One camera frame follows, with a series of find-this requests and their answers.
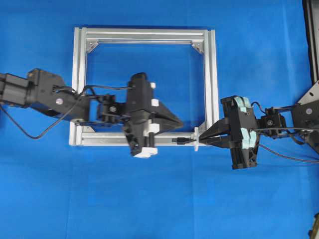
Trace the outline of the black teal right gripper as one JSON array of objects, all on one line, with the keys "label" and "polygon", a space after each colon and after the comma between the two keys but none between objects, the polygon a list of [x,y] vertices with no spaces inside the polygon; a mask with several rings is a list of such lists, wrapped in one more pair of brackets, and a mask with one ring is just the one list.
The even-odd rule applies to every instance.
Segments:
[{"label": "black teal right gripper", "polygon": [[260,137],[253,131],[258,125],[249,99],[231,96],[221,99],[221,103],[224,118],[199,136],[200,143],[230,148],[234,170],[256,167]]}]

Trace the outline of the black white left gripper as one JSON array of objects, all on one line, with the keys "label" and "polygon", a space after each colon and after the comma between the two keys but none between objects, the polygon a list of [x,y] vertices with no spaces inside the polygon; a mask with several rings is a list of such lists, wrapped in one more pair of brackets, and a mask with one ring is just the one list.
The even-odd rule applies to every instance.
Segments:
[{"label": "black white left gripper", "polygon": [[152,106],[153,88],[144,72],[134,74],[128,82],[123,132],[131,156],[149,158],[158,153],[155,135],[183,127],[183,122],[161,101]]}]

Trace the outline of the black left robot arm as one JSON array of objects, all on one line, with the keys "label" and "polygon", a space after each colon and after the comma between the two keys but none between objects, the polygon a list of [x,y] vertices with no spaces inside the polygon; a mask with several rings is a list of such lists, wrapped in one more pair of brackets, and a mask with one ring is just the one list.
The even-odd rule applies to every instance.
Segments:
[{"label": "black left robot arm", "polygon": [[81,92],[65,84],[56,74],[35,68],[27,78],[9,73],[0,76],[0,102],[19,108],[32,108],[76,126],[110,127],[121,124],[131,156],[149,158],[156,155],[155,136],[183,127],[183,122],[161,101],[154,98],[155,83],[144,72],[134,74],[124,90],[124,103],[115,95],[98,95],[96,85],[86,85]]}]

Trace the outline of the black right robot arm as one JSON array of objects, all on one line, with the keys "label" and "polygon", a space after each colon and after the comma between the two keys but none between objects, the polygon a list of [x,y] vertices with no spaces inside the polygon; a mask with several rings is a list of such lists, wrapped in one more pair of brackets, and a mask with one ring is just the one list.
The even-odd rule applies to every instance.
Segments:
[{"label": "black right robot arm", "polygon": [[221,99],[224,117],[199,136],[199,142],[231,152],[232,168],[257,166],[257,153],[262,136],[272,139],[291,138],[296,144],[319,150],[319,102],[296,103],[271,107],[255,116],[248,98],[231,96]]}]

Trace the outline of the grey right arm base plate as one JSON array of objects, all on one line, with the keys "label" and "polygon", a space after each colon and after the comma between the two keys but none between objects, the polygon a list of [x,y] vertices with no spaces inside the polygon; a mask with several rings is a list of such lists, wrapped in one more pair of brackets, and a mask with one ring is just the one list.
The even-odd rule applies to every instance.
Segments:
[{"label": "grey right arm base plate", "polygon": [[319,82],[314,85],[299,99],[298,104],[305,105],[319,99]]}]

